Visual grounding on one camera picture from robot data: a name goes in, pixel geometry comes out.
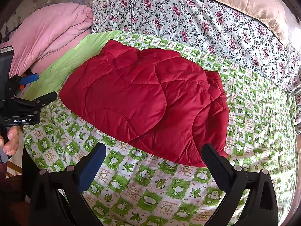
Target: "red quilted blanket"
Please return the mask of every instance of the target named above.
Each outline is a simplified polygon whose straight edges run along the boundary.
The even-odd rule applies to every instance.
[[[178,52],[110,40],[74,71],[60,98],[104,133],[166,160],[204,167],[204,143],[227,157],[229,109],[219,73]]]

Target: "red fabric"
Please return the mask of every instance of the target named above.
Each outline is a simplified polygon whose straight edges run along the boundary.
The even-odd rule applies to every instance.
[[[219,74],[176,51],[110,40],[74,71],[60,98],[104,133],[166,160],[205,167],[204,143],[227,157],[229,109]]]

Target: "green and white bed sheet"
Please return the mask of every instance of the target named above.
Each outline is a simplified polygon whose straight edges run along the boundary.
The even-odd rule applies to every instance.
[[[248,68],[172,40],[132,33],[121,33],[116,40],[139,49],[176,50],[205,70],[220,72],[230,109],[228,160],[248,171],[270,171],[281,223],[298,176],[294,96]],[[224,195],[206,168],[176,164],[115,140],[59,98],[43,108],[39,125],[23,132],[32,159],[50,172],[75,165],[98,142],[105,143],[106,159],[83,193],[105,225],[204,225]],[[230,224],[239,218],[247,195],[245,191]]]

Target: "pink blanket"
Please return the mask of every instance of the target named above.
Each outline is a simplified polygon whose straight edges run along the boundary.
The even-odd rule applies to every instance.
[[[22,75],[35,61],[60,50],[93,24],[91,8],[61,3],[35,11],[0,49],[13,46],[9,76]]]

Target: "white label sticker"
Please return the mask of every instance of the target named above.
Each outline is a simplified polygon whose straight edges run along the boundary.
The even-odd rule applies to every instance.
[[[13,51],[13,47],[12,46],[2,48],[1,51],[0,51],[0,53],[5,53],[5,52],[9,52],[9,51]]]

